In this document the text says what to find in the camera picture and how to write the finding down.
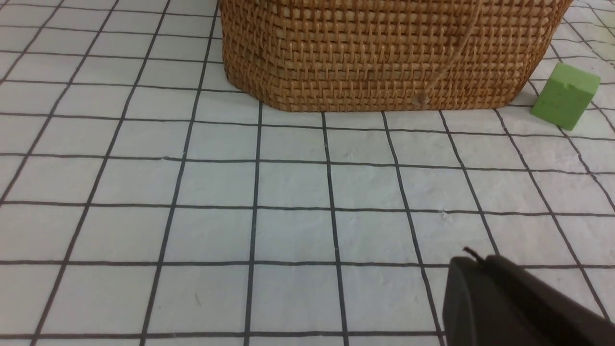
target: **rattan weave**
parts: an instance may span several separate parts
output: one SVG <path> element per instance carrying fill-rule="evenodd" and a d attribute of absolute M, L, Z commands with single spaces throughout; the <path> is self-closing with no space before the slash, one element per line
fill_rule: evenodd
<path fill-rule="evenodd" d="M 572 0 L 221 0 L 231 84 L 286 111 L 496 108 Z"/>

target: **basket handle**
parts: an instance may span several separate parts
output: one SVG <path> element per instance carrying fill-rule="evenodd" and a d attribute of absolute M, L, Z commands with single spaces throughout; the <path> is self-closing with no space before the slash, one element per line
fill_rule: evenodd
<path fill-rule="evenodd" d="M 429 103 L 429 93 L 435 87 L 436 83 L 438 83 L 438 81 L 442 77 L 444 77 L 444 74 L 448 72 L 448 69 L 450 69 L 451 66 L 453 66 L 453 64 L 455 63 L 455 61 L 457 61 L 457 59 L 461 56 L 461 52 L 464 50 L 467 42 L 470 40 L 470 35 L 472 34 L 472 30 L 476 26 L 476 23 L 478 23 L 478 16 L 480 15 L 480 10 L 482 10 L 483 1 L 484 0 L 477 0 L 477 3 L 474 7 L 474 11 L 472 12 L 472 16 L 470 17 L 470 22 L 467 26 L 466 33 L 464 34 L 464 36 L 461 38 L 461 41 L 459 42 L 459 47 L 457 48 L 457 52 L 453 54 L 453 56 L 448 60 L 446 65 L 441 67 L 440 72 L 438 72 L 436 77 L 431 82 L 429 82 L 429 84 L 423 90 L 423 92 L 419 93 L 418 95 L 412 95 L 412 98 L 410 99 L 412 104 L 414 104 L 415 106 L 424 106 Z"/>

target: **green cube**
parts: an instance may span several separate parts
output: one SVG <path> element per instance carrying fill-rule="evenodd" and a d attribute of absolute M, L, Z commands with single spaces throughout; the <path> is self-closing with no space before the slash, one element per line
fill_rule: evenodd
<path fill-rule="evenodd" d="M 571 131 L 599 85 L 600 77 L 558 63 L 530 113 Z"/>

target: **black object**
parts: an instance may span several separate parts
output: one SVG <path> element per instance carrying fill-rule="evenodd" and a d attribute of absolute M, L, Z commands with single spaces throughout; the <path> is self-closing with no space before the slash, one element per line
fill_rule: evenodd
<path fill-rule="evenodd" d="M 448 346 L 615 346 L 615 324 L 505 257 L 451 259 L 443 322 Z"/>

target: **wicker basket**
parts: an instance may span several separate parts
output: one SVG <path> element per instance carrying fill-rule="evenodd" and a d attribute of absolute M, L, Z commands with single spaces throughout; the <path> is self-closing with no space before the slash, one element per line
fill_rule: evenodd
<path fill-rule="evenodd" d="M 572 0 L 221 0 L 231 84 L 286 111 L 496 108 Z"/>

